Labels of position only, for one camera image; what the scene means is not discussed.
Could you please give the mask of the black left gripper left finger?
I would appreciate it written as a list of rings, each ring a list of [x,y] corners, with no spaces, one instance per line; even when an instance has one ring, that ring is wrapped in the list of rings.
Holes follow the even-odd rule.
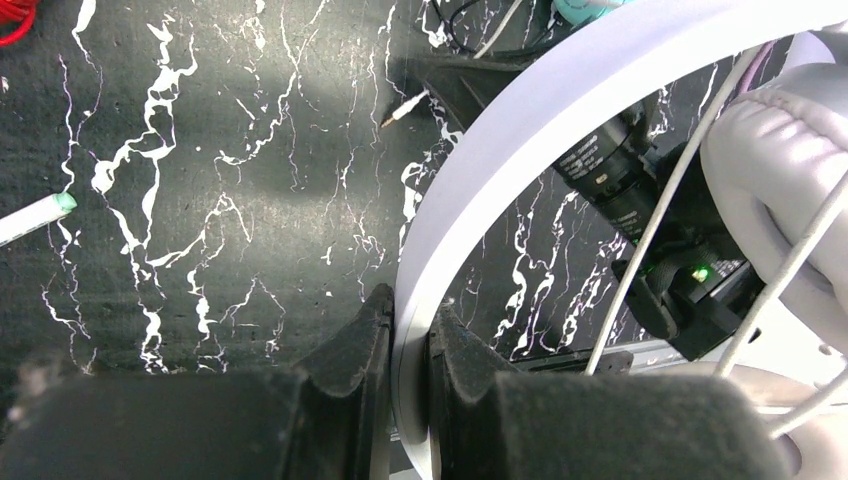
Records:
[[[394,294],[290,368],[57,379],[12,409],[5,479],[385,479]]]

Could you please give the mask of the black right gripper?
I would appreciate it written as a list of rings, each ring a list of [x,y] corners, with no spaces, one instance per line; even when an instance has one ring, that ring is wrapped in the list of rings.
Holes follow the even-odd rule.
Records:
[[[541,54],[410,58],[408,73],[449,120],[465,132],[491,102]],[[625,238],[637,243],[676,168],[684,143],[661,154],[649,138],[659,106],[656,94],[627,107],[565,151],[552,168]],[[660,245],[716,241],[715,204],[707,191],[700,153],[693,155],[665,213]]]

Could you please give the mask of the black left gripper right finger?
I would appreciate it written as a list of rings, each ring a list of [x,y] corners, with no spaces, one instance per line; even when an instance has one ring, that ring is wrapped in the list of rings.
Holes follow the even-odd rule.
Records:
[[[725,380],[522,371],[447,306],[428,348],[437,479],[789,479],[799,470]]]

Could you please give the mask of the red headphones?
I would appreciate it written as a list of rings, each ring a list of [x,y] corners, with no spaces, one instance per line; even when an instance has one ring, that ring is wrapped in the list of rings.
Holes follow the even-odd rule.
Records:
[[[14,29],[1,35],[1,46],[17,43],[32,28],[39,0],[1,0],[1,28],[13,25]]]

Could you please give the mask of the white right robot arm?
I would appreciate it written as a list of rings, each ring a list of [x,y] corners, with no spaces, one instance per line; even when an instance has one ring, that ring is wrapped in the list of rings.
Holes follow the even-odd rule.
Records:
[[[549,162],[631,245],[683,147],[659,153],[636,104]],[[740,92],[695,149],[625,303],[683,357],[733,334],[847,171],[847,70],[801,65]]]

